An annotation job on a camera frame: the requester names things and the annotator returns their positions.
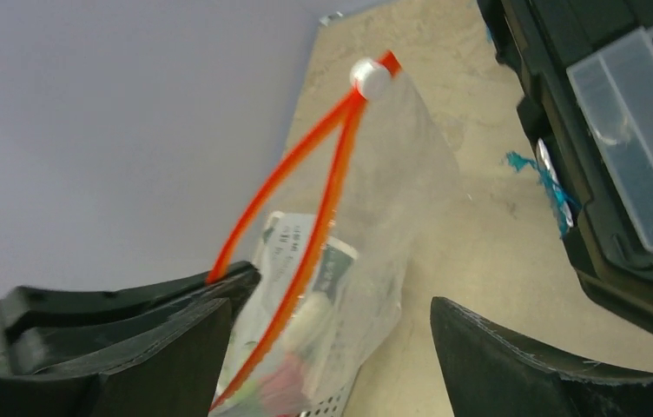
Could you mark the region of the clear zip bag orange zipper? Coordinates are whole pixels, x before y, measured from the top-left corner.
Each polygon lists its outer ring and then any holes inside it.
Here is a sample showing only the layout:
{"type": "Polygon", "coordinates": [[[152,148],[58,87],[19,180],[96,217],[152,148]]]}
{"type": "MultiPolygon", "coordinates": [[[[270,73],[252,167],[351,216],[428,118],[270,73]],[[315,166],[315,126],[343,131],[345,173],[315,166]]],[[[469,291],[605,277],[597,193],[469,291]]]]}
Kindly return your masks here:
{"type": "Polygon", "coordinates": [[[397,57],[359,60],[349,91],[283,157],[225,240],[209,281],[244,240],[261,279],[241,310],[213,416],[264,416],[258,379],[286,357],[280,336],[311,292],[335,309],[321,377],[304,411],[354,380],[401,316],[412,247],[457,194],[458,170],[397,57]]]}

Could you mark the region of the white steamed bun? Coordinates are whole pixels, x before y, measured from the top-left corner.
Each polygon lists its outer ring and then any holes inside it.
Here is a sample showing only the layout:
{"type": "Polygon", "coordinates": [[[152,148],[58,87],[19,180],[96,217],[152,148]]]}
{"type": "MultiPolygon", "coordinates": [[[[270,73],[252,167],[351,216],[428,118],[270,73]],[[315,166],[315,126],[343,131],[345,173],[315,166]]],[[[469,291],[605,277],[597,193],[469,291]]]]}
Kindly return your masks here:
{"type": "Polygon", "coordinates": [[[298,311],[280,336],[286,358],[281,366],[290,383],[318,380],[331,353],[335,309],[324,292],[304,297],[298,311]]]}

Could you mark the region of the pink peach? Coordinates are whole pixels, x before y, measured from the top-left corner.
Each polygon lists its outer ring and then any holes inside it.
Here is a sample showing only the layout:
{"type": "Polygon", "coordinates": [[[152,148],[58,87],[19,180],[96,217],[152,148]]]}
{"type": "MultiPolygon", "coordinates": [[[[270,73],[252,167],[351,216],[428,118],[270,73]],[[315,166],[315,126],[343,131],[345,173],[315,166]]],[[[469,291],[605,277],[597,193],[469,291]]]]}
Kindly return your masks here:
{"type": "Polygon", "coordinates": [[[287,354],[272,372],[258,379],[259,402],[264,416],[296,416],[309,399],[303,394],[307,360],[300,354],[287,354]]]}

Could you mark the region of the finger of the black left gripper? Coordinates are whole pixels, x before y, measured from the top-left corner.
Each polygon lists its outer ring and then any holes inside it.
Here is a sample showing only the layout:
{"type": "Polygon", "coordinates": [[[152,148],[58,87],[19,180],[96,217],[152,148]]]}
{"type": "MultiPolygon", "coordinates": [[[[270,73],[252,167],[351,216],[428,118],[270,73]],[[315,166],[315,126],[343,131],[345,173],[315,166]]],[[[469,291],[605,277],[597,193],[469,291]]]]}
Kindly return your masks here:
{"type": "Polygon", "coordinates": [[[207,278],[104,291],[15,287],[0,299],[0,373],[43,373],[156,328],[195,301],[229,299],[240,311],[261,275],[237,261],[218,281],[207,278]]]}

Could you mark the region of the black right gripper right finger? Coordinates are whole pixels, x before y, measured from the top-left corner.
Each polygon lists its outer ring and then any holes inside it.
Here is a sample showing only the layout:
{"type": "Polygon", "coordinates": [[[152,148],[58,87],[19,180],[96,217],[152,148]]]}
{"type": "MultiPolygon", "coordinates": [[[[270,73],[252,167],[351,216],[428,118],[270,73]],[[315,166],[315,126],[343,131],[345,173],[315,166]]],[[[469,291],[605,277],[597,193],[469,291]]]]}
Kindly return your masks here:
{"type": "Polygon", "coordinates": [[[432,338],[457,416],[653,416],[653,373],[566,352],[445,297],[432,338]]]}

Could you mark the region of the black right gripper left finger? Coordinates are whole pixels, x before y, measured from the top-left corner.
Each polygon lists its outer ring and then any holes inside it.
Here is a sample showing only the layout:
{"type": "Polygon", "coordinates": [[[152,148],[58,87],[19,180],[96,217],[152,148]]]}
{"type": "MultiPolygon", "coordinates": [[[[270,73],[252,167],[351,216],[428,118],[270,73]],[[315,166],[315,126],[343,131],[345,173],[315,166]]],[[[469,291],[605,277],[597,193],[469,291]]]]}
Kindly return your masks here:
{"type": "Polygon", "coordinates": [[[0,377],[0,416],[206,416],[231,325],[231,301],[197,301],[50,374],[0,377]]]}

